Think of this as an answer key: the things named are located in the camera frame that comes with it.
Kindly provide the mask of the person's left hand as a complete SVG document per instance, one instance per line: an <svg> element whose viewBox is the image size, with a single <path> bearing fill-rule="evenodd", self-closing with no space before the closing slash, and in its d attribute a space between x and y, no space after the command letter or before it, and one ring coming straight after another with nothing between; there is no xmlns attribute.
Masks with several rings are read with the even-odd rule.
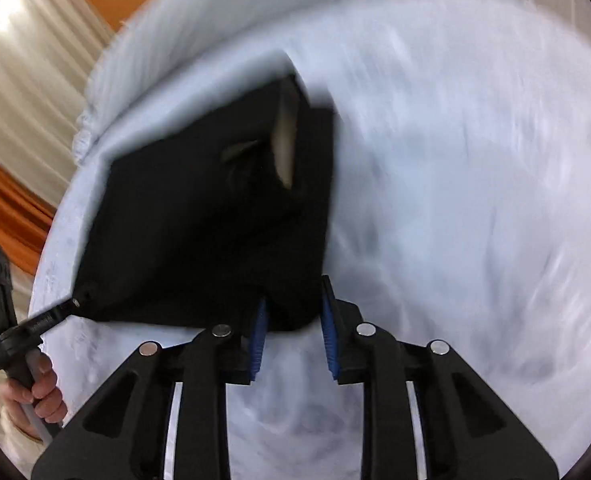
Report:
<svg viewBox="0 0 591 480"><path fill-rule="evenodd" d="M40 419L56 425L64 421L68 407L50 358L39 352L36 364L39 374L32 388L26 389L16 380L7 378L0 387L0 398L12 424L26 436L40 440L38 431L23 411L24 406L32 406Z"/></svg>

